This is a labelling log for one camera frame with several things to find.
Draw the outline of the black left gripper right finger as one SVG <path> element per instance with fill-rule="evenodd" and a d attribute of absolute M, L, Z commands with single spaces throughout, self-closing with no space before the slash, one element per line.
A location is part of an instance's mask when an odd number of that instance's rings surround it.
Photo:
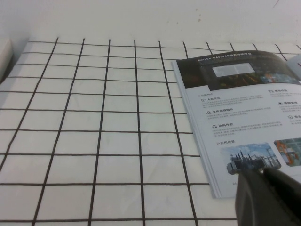
<path fill-rule="evenodd" d="M 291 210 L 301 210 L 301 184 L 278 169 L 265 169 L 264 177 L 280 200 Z"/>

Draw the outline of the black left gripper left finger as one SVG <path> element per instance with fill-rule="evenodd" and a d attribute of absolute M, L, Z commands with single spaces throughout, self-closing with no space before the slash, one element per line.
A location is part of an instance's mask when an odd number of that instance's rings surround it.
<path fill-rule="evenodd" d="M 239 226 L 299 226 L 301 211 L 291 211 L 263 172 L 245 170 L 238 176 L 235 212 Z"/>

